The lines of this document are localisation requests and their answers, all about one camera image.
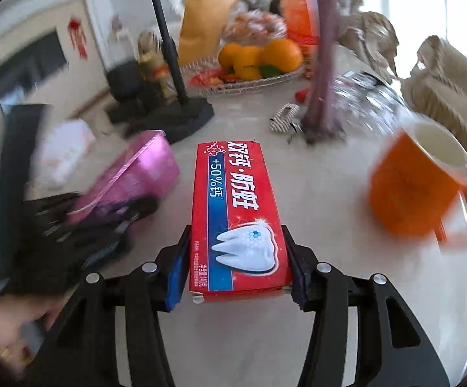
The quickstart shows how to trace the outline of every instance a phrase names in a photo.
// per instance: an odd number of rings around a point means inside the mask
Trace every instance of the orange mug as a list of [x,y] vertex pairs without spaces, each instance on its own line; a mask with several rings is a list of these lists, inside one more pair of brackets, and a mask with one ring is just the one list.
[[445,243],[442,217],[459,192],[467,200],[467,153],[435,122],[403,130],[371,177],[369,200],[377,219],[400,237],[434,231]]

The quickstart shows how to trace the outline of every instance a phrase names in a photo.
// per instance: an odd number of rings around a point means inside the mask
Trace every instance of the orange fruit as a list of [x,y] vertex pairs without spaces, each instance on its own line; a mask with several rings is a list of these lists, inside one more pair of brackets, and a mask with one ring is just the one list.
[[233,58],[235,54],[242,48],[240,44],[231,43],[226,44],[221,51],[219,52],[219,56],[217,60],[219,61],[219,65],[222,67],[224,71],[229,71],[230,68],[233,67]]
[[243,46],[233,58],[233,70],[241,80],[260,80],[263,48]]
[[297,70],[303,63],[303,54],[298,44],[286,37],[279,37],[270,41],[262,53],[262,61],[272,65],[283,73]]

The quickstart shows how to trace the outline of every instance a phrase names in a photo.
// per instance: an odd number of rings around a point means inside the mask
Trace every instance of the round table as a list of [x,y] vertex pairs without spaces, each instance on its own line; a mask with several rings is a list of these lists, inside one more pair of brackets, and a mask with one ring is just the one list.
[[[398,240],[375,222],[366,201],[372,165],[385,139],[348,138],[306,146],[269,130],[269,118],[292,101],[301,82],[260,93],[211,98],[216,117],[173,150],[181,176],[159,211],[136,228],[133,251],[103,272],[128,273],[175,244],[190,223],[196,145],[253,140],[261,143],[280,220],[298,244],[314,250],[344,274],[368,278],[385,274],[429,336],[452,386],[467,370],[467,208],[458,197],[444,224],[457,234],[451,249],[439,248],[434,234]],[[357,310],[350,309],[343,385],[354,380]],[[176,385],[186,387],[289,387],[297,385],[312,331],[289,295],[271,299],[196,305],[190,293],[160,325]],[[117,311],[120,381],[129,384],[124,312]]]

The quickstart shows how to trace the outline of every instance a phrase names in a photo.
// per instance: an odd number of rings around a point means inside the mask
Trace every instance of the brown paper envelope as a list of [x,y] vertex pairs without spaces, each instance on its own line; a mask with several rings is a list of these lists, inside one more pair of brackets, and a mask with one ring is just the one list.
[[187,0],[178,48],[180,66],[217,55],[221,33],[238,0]]

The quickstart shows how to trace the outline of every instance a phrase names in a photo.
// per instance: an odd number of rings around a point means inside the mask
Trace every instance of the tooth illustration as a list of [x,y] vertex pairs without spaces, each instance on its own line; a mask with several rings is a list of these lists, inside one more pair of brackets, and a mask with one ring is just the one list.
[[275,245],[271,232],[262,225],[246,225],[217,236],[212,246],[216,252],[226,253],[215,259],[222,265],[247,272],[266,272],[275,265]]

